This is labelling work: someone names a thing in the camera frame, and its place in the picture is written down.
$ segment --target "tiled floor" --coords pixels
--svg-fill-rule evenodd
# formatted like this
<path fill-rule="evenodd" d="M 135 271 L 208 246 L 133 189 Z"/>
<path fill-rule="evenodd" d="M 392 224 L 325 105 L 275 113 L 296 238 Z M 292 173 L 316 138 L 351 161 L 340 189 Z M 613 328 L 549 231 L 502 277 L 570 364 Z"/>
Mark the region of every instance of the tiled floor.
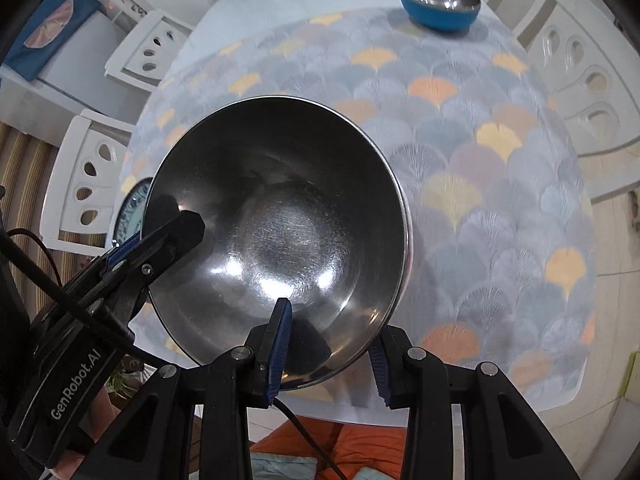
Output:
<path fill-rule="evenodd" d="M 585 179 L 596 178 L 638 156 L 640 143 L 608 155 L 582 158 L 580 166 Z M 575 399 L 540 413 L 578 473 L 584 471 L 609 425 L 629 354 L 640 344 L 640 234 L 631 227 L 629 195 L 594 205 L 593 215 L 598 277 L 590 357 Z M 248 416 L 254 442 L 286 420 L 273 408 L 253 410 Z"/>

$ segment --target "oval hole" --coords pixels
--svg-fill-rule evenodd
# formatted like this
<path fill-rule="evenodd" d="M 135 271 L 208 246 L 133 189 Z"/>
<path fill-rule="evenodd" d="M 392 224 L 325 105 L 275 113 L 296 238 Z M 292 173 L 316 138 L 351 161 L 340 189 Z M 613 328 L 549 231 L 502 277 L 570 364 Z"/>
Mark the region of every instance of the oval hole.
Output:
<path fill-rule="evenodd" d="M 592 92 L 604 92 L 607 89 L 607 78 L 599 72 L 590 74 L 586 83 Z"/>
<path fill-rule="evenodd" d="M 571 48 L 569 49 L 569 61 L 573 66 L 577 65 L 582 61 L 584 57 L 584 47 L 580 43 L 580 41 L 574 41 L 571 44 Z"/>
<path fill-rule="evenodd" d="M 82 225 L 89 225 L 98 216 L 98 212 L 95 209 L 89 209 L 80 215 L 80 223 Z"/>
<path fill-rule="evenodd" d="M 587 120 L 599 137 L 607 137 L 607 132 L 609 131 L 612 120 L 609 112 L 606 110 L 597 110 L 587 115 Z"/>
<path fill-rule="evenodd" d="M 111 160 L 111 150 L 106 144 L 100 145 L 100 148 L 98 148 L 98 155 L 100 155 L 104 160 Z"/>
<path fill-rule="evenodd" d="M 560 47 L 560 34 L 557 31 L 552 30 L 546 37 L 546 51 L 553 55 L 558 51 Z"/>
<path fill-rule="evenodd" d="M 98 174 L 97 171 L 95 171 L 95 166 L 90 162 L 85 163 L 84 172 L 89 176 L 96 176 Z"/>
<path fill-rule="evenodd" d="M 78 191 L 76 191 L 76 198 L 78 200 L 86 200 L 91 196 L 91 193 L 93 193 L 93 191 L 91 191 L 88 187 L 81 187 L 80 189 L 78 189 Z"/>

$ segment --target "blue and silver bowl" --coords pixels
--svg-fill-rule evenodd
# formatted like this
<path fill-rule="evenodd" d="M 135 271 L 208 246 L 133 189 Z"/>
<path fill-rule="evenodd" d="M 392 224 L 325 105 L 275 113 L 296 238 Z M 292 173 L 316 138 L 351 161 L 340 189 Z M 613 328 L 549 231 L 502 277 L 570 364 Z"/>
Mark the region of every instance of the blue and silver bowl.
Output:
<path fill-rule="evenodd" d="M 401 0 L 417 22 L 438 30 L 469 27 L 480 11 L 480 0 Z"/>

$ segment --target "tablecloth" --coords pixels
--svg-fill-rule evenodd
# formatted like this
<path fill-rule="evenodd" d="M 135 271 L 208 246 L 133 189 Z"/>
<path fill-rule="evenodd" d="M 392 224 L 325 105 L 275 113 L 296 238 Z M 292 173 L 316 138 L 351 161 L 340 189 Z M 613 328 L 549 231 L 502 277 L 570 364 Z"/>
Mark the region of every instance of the tablecloth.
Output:
<path fill-rule="evenodd" d="M 199 120 L 264 94 L 338 110 L 389 161 L 414 229 L 412 274 L 392 324 L 445 362 L 495 362 L 538 410 L 575 396 L 594 333 L 591 205 L 554 102 L 507 27 L 480 16 L 468 31 L 443 34 L 401 8 L 363 9 L 229 45 L 153 93 L 116 203 Z M 143 340 L 167 338 L 154 317 L 146 309 L 133 322 Z M 366 355 L 286 397 L 324 403 L 328 414 L 384 409 Z"/>

